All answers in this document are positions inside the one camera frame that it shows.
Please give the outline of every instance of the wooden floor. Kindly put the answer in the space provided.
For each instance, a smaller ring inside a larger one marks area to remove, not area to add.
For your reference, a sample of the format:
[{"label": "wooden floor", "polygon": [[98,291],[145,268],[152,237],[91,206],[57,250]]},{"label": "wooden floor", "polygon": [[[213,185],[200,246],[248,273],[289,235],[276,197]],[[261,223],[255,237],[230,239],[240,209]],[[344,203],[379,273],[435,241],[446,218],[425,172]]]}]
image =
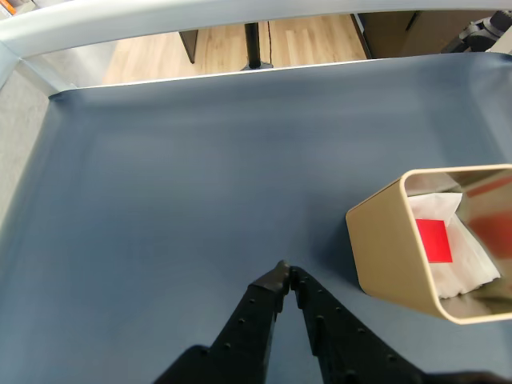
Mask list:
[{"label": "wooden floor", "polygon": [[[329,15],[259,23],[262,60],[274,67],[363,60],[364,51],[349,15]],[[121,40],[104,84],[238,71],[246,65],[243,25],[200,30],[195,64],[177,32]]]}]

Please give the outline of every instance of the beige bin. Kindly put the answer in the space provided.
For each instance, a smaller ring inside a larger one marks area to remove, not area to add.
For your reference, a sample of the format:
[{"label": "beige bin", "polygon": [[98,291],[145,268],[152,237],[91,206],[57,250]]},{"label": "beige bin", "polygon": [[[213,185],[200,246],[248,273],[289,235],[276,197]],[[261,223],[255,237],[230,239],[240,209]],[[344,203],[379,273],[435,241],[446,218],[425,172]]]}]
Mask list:
[{"label": "beige bin", "polygon": [[[457,216],[501,278],[440,299],[408,196],[462,192]],[[512,318],[512,165],[411,170],[346,214],[361,288],[457,324]]]}]

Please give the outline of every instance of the red square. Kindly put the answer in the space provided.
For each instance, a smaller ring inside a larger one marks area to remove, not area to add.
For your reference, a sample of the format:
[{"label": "red square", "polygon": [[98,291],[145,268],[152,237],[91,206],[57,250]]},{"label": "red square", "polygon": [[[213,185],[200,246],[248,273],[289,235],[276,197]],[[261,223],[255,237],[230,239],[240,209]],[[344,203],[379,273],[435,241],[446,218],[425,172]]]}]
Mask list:
[{"label": "red square", "polygon": [[419,234],[422,236],[426,258],[429,262],[452,262],[450,244],[443,220],[416,219]]}]

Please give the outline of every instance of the stand base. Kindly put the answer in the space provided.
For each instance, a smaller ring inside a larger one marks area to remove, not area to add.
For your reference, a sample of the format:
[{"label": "stand base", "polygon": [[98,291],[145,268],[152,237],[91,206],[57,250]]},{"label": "stand base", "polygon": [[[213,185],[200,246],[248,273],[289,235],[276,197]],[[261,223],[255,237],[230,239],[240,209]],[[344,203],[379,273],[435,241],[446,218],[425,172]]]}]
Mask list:
[{"label": "stand base", "polygon": [[269,62],[260,62],[260,65],[258,68],[251,68],[249,66],[249,63],[247,63],[247,65],[244,66],[242,68],[242,70],[268,70],[269,68],[274,68],[274,66],[272,64],[270,64]]}]

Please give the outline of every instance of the white tissue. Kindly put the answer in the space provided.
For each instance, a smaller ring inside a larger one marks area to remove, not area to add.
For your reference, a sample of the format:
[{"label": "white tissue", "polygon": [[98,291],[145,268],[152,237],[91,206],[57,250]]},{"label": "white tissue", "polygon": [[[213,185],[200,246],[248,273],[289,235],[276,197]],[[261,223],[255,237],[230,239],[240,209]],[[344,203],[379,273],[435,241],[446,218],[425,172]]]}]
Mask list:
[{"label": "white tissue", "polygon": [[455,214],[462,194],[423,194],[408,200],[414,218],[445,222],[453,262],[429,264],[440,298],[465,294],[500,277],[478,240]]}]

